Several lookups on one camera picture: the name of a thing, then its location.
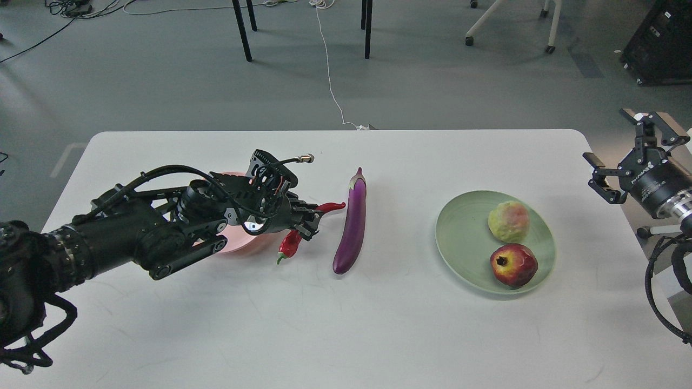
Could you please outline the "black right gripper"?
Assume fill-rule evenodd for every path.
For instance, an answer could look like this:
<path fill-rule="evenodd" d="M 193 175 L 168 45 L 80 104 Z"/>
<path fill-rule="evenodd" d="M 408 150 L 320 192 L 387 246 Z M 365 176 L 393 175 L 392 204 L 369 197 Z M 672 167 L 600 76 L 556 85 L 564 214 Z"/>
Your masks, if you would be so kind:
<path fill-rule="evenodd" d="M 690 194 L 690 172 L 670 157 L 677 147 L 689 143 L 690 136 L 683 127 L 665 112 L 635 113 L 620 109 L 620 114 L 635 126 L 633 150 L 618 164 L 607 168 L 595 153 L 583 153 L 591 166 L 588 185 L 608 204 L 624 204 L 628 194 L 654 219 L 673 215 L 673 204 Z M 615 189 L 607 177 L 620 177 Z"/>

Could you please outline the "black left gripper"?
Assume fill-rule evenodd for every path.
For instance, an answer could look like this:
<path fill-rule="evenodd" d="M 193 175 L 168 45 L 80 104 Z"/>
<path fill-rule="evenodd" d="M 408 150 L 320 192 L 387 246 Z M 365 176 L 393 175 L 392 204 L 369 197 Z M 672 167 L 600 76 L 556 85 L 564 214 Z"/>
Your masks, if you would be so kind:
<path fill-rule="evenodd" d="M 296 193 L 255 187 L 238 192 L 240 226 L 252 236 L 290 229 L 310 241 L 319 233 L 322 216 L 318 204 L 299 199 Z"/>

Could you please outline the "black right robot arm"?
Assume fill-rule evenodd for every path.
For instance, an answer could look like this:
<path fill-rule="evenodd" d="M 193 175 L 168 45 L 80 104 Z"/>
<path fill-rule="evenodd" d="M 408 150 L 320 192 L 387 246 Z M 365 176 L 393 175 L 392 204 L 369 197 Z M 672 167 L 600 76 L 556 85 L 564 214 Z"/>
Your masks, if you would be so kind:
<path fill-rule="evenodd" d="M 690 266 L 684 257 L 690 253 L 691 175 L 672 156 L 672 151 L 688 143 L 690 136 L 665 112 L 636 113 L 623 108 L 620 114 L 635 127 L 633 148 L 614 169 L 607 168 L 594 153 L 584 153 L 583 158 L 591 166 L 588 184 L 609 204 L 623 204 L 632 197 L 653 219 L 677 221 L 680 234 L 665 234 L 648 258 L 644 288 L 656 318 L 684 344 L 690 344 L 690 333 L 673 325 L 659 311 L 651 286 L 659 255 L 673 247 L 673 273 L 682 290 L 690 293 Z"/>

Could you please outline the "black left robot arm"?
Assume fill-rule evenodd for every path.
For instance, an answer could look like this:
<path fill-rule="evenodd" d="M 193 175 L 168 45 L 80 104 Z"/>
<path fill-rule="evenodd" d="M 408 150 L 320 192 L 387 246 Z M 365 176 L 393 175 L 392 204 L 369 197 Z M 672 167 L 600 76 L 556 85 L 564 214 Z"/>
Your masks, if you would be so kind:
<path fill-rule="evenodd" d="M 287 165 L 313 160 L 255 150 L 244 175 L 161 166 L 116 185 L 54 231 L 3 222 L 2 364 L 24 374 L 52 365 L 44 347 L 77 317 L 59 294 L 123 264 L 160 280 L 221 251 L 228 226 L 250 236 L 290 230 L 311 239 L 322 212 L 292 193 L 298 180 Z"/>

